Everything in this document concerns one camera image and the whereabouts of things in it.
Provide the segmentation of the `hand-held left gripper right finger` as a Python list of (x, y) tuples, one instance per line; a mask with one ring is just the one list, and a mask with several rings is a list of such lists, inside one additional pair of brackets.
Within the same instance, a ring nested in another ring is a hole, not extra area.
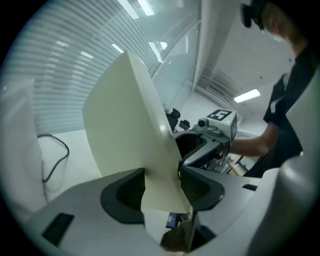
[(216, 236), (253, 237), (268, 209), (278, 172), (274, 168), (254, 178), (184, 166), (181, 186), (191, 196), (199, 223)]

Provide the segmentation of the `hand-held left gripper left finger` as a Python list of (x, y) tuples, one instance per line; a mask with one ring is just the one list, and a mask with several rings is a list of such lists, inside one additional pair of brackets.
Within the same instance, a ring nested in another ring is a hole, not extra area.
[(141, 200), (143, 168), (75, 185), (38, 211), (26, 233), (45, 256), (159, 256)]

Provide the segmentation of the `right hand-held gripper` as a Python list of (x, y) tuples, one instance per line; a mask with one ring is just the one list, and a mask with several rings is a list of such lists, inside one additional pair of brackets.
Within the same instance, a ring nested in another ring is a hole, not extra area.
[(237, 129), (237, 113), (217, 109), (200, 118), (193, 131), (176, 133), (174, 138), (182, 158), (181, 166), (205, 166), (207, 170), (214, 170), (229, 154)]

